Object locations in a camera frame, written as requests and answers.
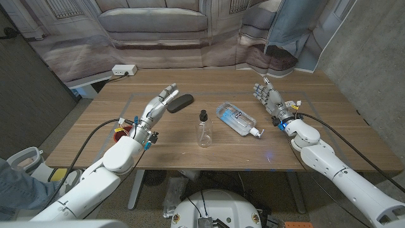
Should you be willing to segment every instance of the power strip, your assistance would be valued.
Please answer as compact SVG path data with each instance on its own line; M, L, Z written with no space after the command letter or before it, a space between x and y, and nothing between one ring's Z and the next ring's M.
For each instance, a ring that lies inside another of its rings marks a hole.
M125 72L128 72L129 76L133 76L137 70L137 66L134 64L115 65L112 69L115 76L124 76Z

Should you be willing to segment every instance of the robotic arm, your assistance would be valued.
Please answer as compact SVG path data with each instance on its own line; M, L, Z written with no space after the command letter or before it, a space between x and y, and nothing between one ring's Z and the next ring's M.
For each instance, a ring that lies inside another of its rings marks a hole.
M313 127L296 118L286 107L280 93L265 78L266 86L256 84L254 96L272 115L273 124L287 133L303 162L329 178L366 216L374 227L404 227L405 203L392 199L349 168L320 138Z
M100 160L85 170L79 184L31 221L84 218L86 212L90 212L118 187L118 175L131 171L134 166L133 157L156 142L158 133L150 130L177 95L177 86L172 84L153 98L146 106L139 124L132 127L128 136L121 137Z

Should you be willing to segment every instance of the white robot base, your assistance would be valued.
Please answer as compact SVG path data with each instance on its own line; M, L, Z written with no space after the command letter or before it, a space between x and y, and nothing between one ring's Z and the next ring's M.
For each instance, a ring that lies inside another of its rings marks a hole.
M208 189L193 194L189 199L195 206L188 199L181 202L171 218L171 228L205 228L212 227L215 223L223 223L229 228L261 227L260 217L255 207L248 200L231 191Z

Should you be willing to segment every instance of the black spray nozzle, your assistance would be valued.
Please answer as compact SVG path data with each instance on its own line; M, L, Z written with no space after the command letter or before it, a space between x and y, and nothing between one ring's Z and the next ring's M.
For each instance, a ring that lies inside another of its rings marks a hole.
M207 111L206 110L201 110L200 121L205 122L205 121L207 121L207 119L208 119Z

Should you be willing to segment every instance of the hand sanitizer bottle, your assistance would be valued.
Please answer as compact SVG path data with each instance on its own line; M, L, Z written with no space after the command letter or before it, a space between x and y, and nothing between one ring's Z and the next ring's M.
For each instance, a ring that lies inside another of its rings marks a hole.
M262 130L260 133L260 131L254 127L256 120L229 102L225 102L217 107L216 116L228 124L229 127L233 128L233 130L236 130L241 136L246 136L248 133L251 133L260 138L265 131Z

